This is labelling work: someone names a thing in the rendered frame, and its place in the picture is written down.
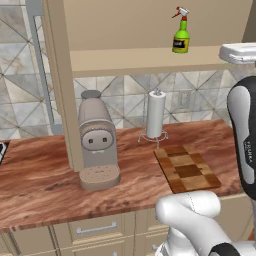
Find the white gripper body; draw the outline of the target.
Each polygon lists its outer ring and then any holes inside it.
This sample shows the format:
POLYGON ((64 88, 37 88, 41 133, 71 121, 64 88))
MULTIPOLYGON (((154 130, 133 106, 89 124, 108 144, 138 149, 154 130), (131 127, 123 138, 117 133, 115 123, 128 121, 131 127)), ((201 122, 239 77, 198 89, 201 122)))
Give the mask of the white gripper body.
POLYGON ((256 62, 256 43, 223 44, 219 50, 219 57, 233 64, 252 64, 256 62))

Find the green spray bottle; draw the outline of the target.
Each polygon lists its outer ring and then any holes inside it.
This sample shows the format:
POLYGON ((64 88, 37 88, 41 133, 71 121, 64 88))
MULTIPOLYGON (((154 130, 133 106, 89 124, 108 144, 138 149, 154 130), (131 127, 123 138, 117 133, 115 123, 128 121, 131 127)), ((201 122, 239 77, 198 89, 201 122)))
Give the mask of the green spray bottle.
POLYGON ((180 27, 179 30, 175 33, 173 37, 173 46, 172 51, 174 53, 187 53, 189 42, 190 42, 190 35, 187 31, 187 15, 189 11, 183 7, 177 7, 177 13, 174 17, 181 15, 180 20, 180 27))

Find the checkered wooden cutting board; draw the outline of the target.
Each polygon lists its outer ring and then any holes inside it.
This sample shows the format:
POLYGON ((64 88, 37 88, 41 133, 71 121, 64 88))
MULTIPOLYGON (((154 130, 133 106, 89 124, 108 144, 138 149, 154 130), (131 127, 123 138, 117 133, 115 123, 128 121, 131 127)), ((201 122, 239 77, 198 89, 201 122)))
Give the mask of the checkered wooden cutting board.
POLYGON ((191 145, 159 148, 154 154, 174 194, 221 186, 217 176, 191 145))

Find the open beige cabinet door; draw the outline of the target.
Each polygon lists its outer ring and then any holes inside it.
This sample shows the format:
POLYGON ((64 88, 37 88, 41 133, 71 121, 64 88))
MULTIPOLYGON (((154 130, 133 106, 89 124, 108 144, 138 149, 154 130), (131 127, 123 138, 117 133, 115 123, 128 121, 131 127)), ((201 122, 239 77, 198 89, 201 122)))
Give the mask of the open beige cabinet door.
POLYGON ((63 0, 42 0, 43 29, 70 167, 84 169, 63 0))

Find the beige lower cabinet run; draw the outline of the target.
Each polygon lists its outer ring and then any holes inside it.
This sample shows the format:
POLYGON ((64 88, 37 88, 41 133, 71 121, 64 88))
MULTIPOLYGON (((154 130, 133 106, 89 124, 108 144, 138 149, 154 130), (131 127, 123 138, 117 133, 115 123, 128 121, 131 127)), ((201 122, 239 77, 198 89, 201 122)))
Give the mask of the beige lower cabinet run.
POLYGON ((155 196, 84 191, 80 196, 0 193, 0 254, 153 256, 168 227, 155 196))

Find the white paper towel roll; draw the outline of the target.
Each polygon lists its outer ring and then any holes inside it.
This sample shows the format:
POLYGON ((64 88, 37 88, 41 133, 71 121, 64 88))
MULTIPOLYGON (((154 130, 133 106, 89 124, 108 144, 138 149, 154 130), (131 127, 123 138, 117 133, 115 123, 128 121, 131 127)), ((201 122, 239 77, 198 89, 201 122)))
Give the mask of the white paper towel roll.
POLYGON ((157 138, 162 134, 165 100, 166 94, 159 89, 149 93, 146 122, 146 136, 149 138, 157 138))

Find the beige coffee machine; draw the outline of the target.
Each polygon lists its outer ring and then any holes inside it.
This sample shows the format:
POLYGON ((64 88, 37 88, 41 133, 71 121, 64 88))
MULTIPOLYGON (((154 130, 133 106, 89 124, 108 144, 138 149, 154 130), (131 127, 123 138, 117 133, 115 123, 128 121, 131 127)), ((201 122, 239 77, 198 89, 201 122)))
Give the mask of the beige coffee machine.
POLYGON ((81 93, 79 129, 84 169, 80 184, 87 190, 104 190, 120 182, 116 129, 98 90, 81 93))

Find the beige drawer front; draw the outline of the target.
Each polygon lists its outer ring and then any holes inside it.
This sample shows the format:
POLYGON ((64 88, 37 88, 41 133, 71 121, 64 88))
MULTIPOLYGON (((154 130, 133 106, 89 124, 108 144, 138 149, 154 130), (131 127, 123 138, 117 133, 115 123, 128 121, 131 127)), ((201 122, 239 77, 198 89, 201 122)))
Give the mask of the beige drawer front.
POLYGON ((70 222, 68 224, 72 240, 75 242, 115 233, 120 233, 123 226, 121 214, 97 217, 70 222))

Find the black stove hob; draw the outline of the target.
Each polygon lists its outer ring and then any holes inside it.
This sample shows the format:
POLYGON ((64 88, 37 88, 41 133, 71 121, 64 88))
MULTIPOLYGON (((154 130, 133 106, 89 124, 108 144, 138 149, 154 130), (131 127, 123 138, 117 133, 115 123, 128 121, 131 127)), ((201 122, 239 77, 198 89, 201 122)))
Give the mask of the black stove hob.
POLYGON ((0 142, 0 165, 4 159, 10 142, 0 142))

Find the wall power outlet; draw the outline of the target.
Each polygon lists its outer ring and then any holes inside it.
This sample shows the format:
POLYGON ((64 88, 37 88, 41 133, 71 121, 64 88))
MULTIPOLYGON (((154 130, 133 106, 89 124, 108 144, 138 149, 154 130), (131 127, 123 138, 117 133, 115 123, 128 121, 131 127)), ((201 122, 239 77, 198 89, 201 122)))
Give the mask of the wall power outlet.
POLYGON ((191 92, 190 91, 180 91, 178 106, 180 109, 187 109, 190 104, 191 92))

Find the beige wall cabinet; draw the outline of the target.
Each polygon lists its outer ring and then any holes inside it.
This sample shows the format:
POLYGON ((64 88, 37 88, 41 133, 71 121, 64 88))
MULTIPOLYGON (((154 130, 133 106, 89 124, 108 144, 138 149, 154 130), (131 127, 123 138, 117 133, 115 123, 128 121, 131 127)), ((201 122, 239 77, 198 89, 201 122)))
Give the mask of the beige wall cabinet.
POLYGON ((224 43, 256 42, 256 0, 63 0, 75 77, 233 68, 224 43), (172 51, 186 8, 187 53, 172 51))

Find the grey window frame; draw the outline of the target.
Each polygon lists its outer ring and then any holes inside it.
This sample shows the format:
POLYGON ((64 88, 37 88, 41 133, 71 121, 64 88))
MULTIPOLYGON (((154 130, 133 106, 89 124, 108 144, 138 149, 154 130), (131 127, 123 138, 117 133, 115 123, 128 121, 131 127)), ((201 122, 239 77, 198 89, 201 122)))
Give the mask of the grey window frame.
POLYGON ((37 60, 40 79, 42 83, 42 89, 43 89, 43 94, 45 98, 45 104, 46 104, 51 131, 54 135, 60 135, 64 133, 64 130, 61 124, 57 124, 54 121, 54 115, 52 111, 50 95, 49 95, 47 81, 46 81, 46 74, 45 74, 41 49, 40 49, 40 42, 37 34, 37 27, 36 27, 36 21, 35 21, 36 16, 43 15, 42 1, 41 0, 25 0, 25 4, 27 8, 28 20, 29 20, 31 35, 34 43, 36 60, 37 60))

